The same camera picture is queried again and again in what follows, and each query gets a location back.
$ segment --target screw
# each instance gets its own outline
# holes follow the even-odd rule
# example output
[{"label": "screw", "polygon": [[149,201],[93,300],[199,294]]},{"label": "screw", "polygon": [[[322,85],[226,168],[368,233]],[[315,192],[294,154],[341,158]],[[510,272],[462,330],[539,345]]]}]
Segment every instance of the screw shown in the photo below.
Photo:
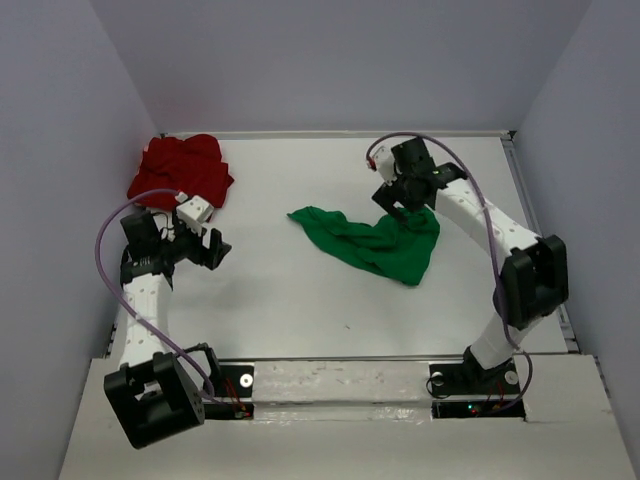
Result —
[{"label": "screw", "polygon": [[504,374],[504,381],[509,385],[517,385],[518,384],[518,374],[513,370],[509,370]]},{"label": "screw", "polygon": [[245,373],[240,377],[240,385],[244,388],[249,388],[253,385],[253,377],[248,373]]}]

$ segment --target white wall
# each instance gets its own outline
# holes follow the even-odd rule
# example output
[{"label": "white wall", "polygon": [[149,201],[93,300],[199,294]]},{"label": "white wall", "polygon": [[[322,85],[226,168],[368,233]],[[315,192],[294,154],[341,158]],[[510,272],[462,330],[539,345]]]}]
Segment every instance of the white wall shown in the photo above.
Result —
[{"label": "white wall", "polygon": [[163,131],[514,129],[590,0],[91,0]]},{"label": "white wall", "polygon": [[637,0],[594,0],[516,146],[544,232],[567,242],[571,321],[640,473],[638,25]]},{"label": "white wall", "polygon": [[112,320],[93,240],[155,127],[85,0],[4,1],[0,65],[0,477],[46,480]]}]

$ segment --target red wire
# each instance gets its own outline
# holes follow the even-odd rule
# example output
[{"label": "red wire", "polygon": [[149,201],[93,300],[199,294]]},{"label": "red wire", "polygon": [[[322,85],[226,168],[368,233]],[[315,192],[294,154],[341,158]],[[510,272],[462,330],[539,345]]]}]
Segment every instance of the red wire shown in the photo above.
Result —
[{"label": "red wire", "polygon": [[233,383],[231,383],[231,380],[229,380],[227,378],[227,385],[229,386],[229,388],[231,389],[231,392],[233,392],[233,397],[235,398],[237,404],[240,406],[240,408],[244,411],[247,410],[247,407],[245,406],[244,403],[242,403],[242,401],[240,400],[240,397],[238,396],[238,392],[236,392],[235,387],[233,386]]},{"label": "red wire", "polygon": [[502,382],[498,382],[498,390],[500,391],[500,405],[502,406],[502,401],[504,400],[504,389],[502,388]]}]

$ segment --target cable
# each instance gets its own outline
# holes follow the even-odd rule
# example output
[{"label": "cable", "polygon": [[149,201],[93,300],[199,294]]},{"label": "cable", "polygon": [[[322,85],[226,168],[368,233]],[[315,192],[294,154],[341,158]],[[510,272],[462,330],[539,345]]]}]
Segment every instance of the cable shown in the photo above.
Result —
[{"label": "cable", "polygon": [[129,315],[131,315],[133,318],[135,318],[147,330],[149,330],[156,337],[158,337],[162,343],[164,343],[169,348],[171,348],[174,352],[176,352],[176,354],[178,356],[184,358],[186,360],[186,362],[189,365],[191,365],[196,370],[196,372],[198,372],[198,374],[204,380],[205,395],[203,395],[203,396],[205,398],[207,398],[208,400],[211,400],[211,401],[214,401],[214,402],[217,402],[217,403],[222,403],[222,402],[219,402],[218,400],[216,400],[214,398],[215,397],[215,390],[213,388],[213,384],[211,383],[211,380],[209,379],[209,376],[207,375],[207,373],[202,369],[202,367],[198,364],[198,362],[196,362],[193,359],[193,357],[191,357],[187,352],[185,352],[182,348],[180,348],[180,346],[178,346],[178,344],[176,344],[173,340],[171,340],[161,330],[159,330],[158,328],[153,326],[151,323],[149,323],[147,320],[145,320],[140,315],[138,315],[138,313],[135,311],[135,309],[125,301],[120,289],[111,281],[111,279],[109,279],[109,276],[107,275],[107,272],[105,271],[104,266],[102,265],[102,256],[101,256],[102,238],[104,237],[104,232],[107,230],[107,227],[109,226],[109,224],[120,213],[122,213],[122,211],[125,208],[127,208],[128,206],[133,205],[136,202],[139,202],[143,198],[149,197],[151,195],[156,195],[156,194],[159,194],[159,193],[168,193],[170,195],[176,196],[180,192],[178,192],[177,190],[170,189],[170,188],[157,188],[157,189],[154,189],[154,190],[149,190],[147,192],[141,193],[140,195],[136,195],[131,200],[129,200],[128,202],[124,203],[123,205],[121,205],[120,207],[115,209],[107,217],[107,219],[104,221],[104,223],[100,227],[100,230],[98,230],[98,236],[96,238],[96,245],[95,245],[95,248],[94,248],[94,256],[95,256],[95,260],[96,260],[96,267],[98,268],[98,273],[100,274],[100,277],[102,278],[102,281],[104,282],[104,284],[111,291],[113,296],[116,297],[116,300],[118,300],[120,305],[122,305],[122,307],[129,313]]},{"label": "cable", "polygon": [[426,141],[428,141],[430,143],[433,143],[435,145],[438,145],[440,148],[442,148],[445,152],[447,152],[449,154],[449,156],[451,156],[451,158],[453,158],[453,160],[458,164],[458,166],[465,173],[465,175],[469,179],[469,183],[471,183],[471,186],[473,187],[473,190],[474,190],[476,196],[478,197],[478,201],[480,202],[480,205],[482,206],[482,213],[484,214],[485,224],[487,225],[487,237],[489,239],[489,256],[491,257],[491,269],[493,270],[493,279],[494,279],[494,282],[496,284],[496,292],[497,292],[497,297],[498,297],[498,307],[500,308],[500,312],[501,312],[500,317],[502,319],[502,328],[504,330],[504,336],[507,339],[507,342],[509,342],[509,345],[511,345],[511,347],[513,347],[513,349],[516,352],[522,353],[522,355],[526,359],[528,367],[529,367],[527,380],[525,381],[524,386],[522,387],[522,390],[520,390],[520,394],[515,399],[513,399],[512,401],[507,403],[505,406],[500,407],[497,410],[492,410],[492,411],[488,412],[487,415],[493,415],[493,414],[496,414],[498,412],[502,412],[504,410],[507,410],[508,408],[513,407],[516,403],[518,403],[520,400],[522,400],[522,397],[524,397],[524,394],[529,389],[529,386],[531,385],[531,380],[533,379],[533,361],[531,360],[531,356],[527,352],[525,352],[520,347],[520,345],[518,345],[513,340],[513,338],[511,337],[511,333],[509,332],[509,324],[507,323],[507,313],[506,313],[507,312],[507,301],[506,301],[506,298],[505,298],[504,289],[502,287],[502,282],[500,281],[500,266],[498,265],[498,253],[497,253],[497,248],[496,248],[496,238],[495,238],[495,235],[493,233],[493,222],[491,221],[491,213],[489,212],[489,209],[487,208],[486,198],[482,194],[482,190],[480,190],[480,185],[478,184],[476,179],[473,177],[473,175],[471,174],[471,171],[467,168],[465,163],[460,159],[460,157],[458,157],[458,155],[453,150],[451,150],[449,147],[447,147],[440,140],[438,140],[436,138],[433,138],[433,137],[430,137],[429,135],[425,135],[423,133],[394,132],[394,133],[389,133],[387,135],[383,135],[382,137],[378,138],[375,142],[373,142],[369,146],[369,148],[367,149],[367,153],[365,154],[366,155],[366,160],[369,163],[369,165],[372,166],[372,168],[373,168],[373,166],[375,166],[375,162],[374,162],[373,158],[371,158],[371,152],[373,151],[373,149],[376,146],[378,146],[381,142],[384,142],[385,140],[388,140],[389,138],[394,138],[394,137],[418,137],[418,138],[421,138],[422,140],[426,140]]},{"label": "cable", "polygon": [[498,390],[500,391],[500,403],[499,407],[502,407],[502,402],[504,401],[504,388],[502,388],[502,382],[498,381]]}]

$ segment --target white platform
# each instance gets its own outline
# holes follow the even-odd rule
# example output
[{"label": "white platform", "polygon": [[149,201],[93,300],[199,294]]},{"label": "white platform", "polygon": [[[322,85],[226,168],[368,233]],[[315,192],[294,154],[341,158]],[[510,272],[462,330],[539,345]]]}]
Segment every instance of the white platform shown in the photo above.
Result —
[{"label": "white platform", "polygon": [[[536,375],[525,397],[528,422],[431,420],[431,402],[423,388],[425,363],[330,363],[312,370],[313,362],[258,362],[255,420],[207,421],[134,450],[102,391],[102,379],[117,368],[116,361],[96,359],[60,478],[635,478],[590,357],[534,357]],[[517,364],[521,371],[522,362]],[[313,371],[321,368],[321,375],[314,377]],[[305,370],[309,379],[300,376]],[[325,383],[321,389],[314,384],[319,377]],[[390,385],[398,388],[390,390]],[[408,404],[366,403],[392,397]],[[272,405],[314,399],[321,403]],[[326,400],[332,402],[323,406]]]},{"label": "white platform", "polygon": [[[365,167],[373,139],[226,140],[236,182],[214,225],[233,246],[210,272],[176,269],[170,332],[206,341],[222,358],[461,354],[491,317],[489,259],[454,224],[442,232],[421,285],[357,270],[320,252],[288,212],[313,205],[375,223],[380,177]],[[526,224],[498,138],[444,138],[486,196]],[[450,161],[430,148],[436,163]],[[525,340],[531,352],[566,352],[556,315]]]}]

